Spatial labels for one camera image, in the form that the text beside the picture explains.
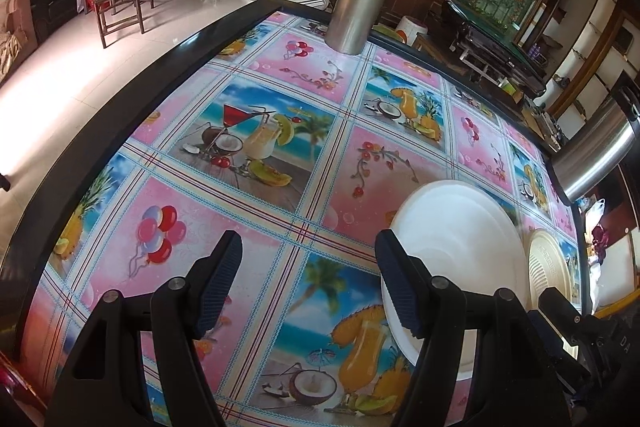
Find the dining table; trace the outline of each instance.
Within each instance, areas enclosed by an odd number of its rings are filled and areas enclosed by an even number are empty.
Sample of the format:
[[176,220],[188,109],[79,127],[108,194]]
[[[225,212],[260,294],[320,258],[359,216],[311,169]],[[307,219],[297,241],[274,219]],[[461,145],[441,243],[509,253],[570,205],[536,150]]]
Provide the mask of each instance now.
[[[15,288],[0,347],[44,402],[105,292],[153,292],[235,230],[238,273],[194,341],[226,424],[391,425],[413,366],[386,321],[374,239],[438,180],[489,195],[523,245],[547,231],[589,312],[582,225],[542,139],[401,42],[372,31],[358,55],[332,50],[329,17],[283,0],[236,10],[134,77],[60,156],[0,269]],[[142,350],[154,418],[170,425],[148,333]]]

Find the printed balloon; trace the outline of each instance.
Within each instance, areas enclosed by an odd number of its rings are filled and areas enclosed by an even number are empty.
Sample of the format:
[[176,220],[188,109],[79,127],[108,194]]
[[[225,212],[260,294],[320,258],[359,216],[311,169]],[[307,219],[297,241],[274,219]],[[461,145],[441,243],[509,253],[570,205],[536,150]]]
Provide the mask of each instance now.
[[147,241],[146,243],[142,244],[142,248],[146,251],[146,252],[155,252],[160,250],[160,247],[162,246],[162,241],[164,241],[164,233],[160,232],[160,230],[156,229],[156,233],[154,234],[154,236]]
[[142,214],[142,219],[147,219],[147,218],[153,219],[156,222],[156,227],[157,227],[162,221],[162,208],[160,208],[156,204],[154,206],[150,206],[145,211],[145,213]]
[[158,251],[150,252],[146,254],[146,258],[149,260],[150,263],[154,263],[154,264],[164,263],[164,261],[169,259],[169,256],[171,255],[171,250],[172,250],[171,243],[169,243],[169,241],[167,241],[166,239],[163,239],[162,245],[160,246]]
[[162,207],[162,221],[160,221],[160,225],[158,228],[163,232],[167,232],[172,226],[175,225],[175,222],[178,220],[178,211],[175,210],[174,206],[168,204],[167,206]]
[[166,238],[172,245],[180,245],[184,240],[184,236],[187,235],[187,225],[182,221],[177,221],[166,233]]
[[158,231],[158,224],[151,217],[143,219],[138,225],[136,235],[140,243],[146,243],[154,237],[154,234]]

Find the wooden cabinet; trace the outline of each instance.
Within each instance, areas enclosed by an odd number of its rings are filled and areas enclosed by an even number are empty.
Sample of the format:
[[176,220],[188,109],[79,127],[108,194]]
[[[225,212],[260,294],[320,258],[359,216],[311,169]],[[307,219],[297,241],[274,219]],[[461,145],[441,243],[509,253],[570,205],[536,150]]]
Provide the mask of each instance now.
[[380,12],[380,22],[395,28],[403,15],[411,16],[428,26],[430,10],[440,13],[445,0],[385,0]]

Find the tile floor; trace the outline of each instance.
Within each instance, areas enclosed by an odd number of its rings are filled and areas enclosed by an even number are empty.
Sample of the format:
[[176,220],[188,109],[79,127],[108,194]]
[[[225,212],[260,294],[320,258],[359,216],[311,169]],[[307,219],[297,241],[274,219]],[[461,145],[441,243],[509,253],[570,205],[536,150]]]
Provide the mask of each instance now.
[[[143,4],[145,33],[130,26],[107,36],[93,14],[80,14],[44,42],[0,86],[0,263],[40,182],[87,121],[140,71],[244,0],[157,0]],[[128,8],[122,13],[132,12]]]

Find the printed flower branch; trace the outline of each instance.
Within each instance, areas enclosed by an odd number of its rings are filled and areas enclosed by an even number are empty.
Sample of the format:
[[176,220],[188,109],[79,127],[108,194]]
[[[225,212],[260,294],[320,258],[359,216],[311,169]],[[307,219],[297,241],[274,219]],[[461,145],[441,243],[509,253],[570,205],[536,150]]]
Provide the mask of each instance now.
[[326,90],[332,90],[338,85],[338,83],[340,83],[340,80],[344,77],[341,75],[342,70],[338,66],[336,66],[335,63],[328,60],[327,64],[335,68],[335,73],[323,71],[322,74],[324,74],[324,76],[316,79],[309,77],[309,75],[306,73],[298,73],[296,70],[292,70],[291,68],[280,68],[280,71],[283,71],[284,73],[291,73],[291,78],[297,78],[299,80],[302,80],[303,82],[314,84],[318,89],[324,87],[324,89]]
[[494,158],[495,168],[492,165],[487,165],[480,158],[476,159],[476,163],[484,167],[484,172],[488,172],[489,174],[496,176],[501,182],[506,181],[507,174],[506,174],[506,171],[504,170],[504,162],[502,161],[502,155],[494,147],[494,144],[491,144],[491,149],[493,149],[498,155],[497,158]]
[[356,165],[356,172],[351,175],[351,179],[359,180],[358,185],[356,185],[351,193],[353,198],[361,198],[364,195],[364,186],[366,184],[365,178],[368,178],[371,174],[369,169],[369,161],[371,158],[373,158],[374,162],[379,162],[381,159],[384,160],[386,167],[390,171],[395,168],[396,164],[405,165],[411,170],[411,181],[419,183],[418,176],[416,176],[411,163],[409,163],[409,160],[402,158],[399,151],[388,151],[384,146],[366,141],[363,142],[362,147],[358,148],[358,152],[360,153],[360,157],[358,158],[358,163]]

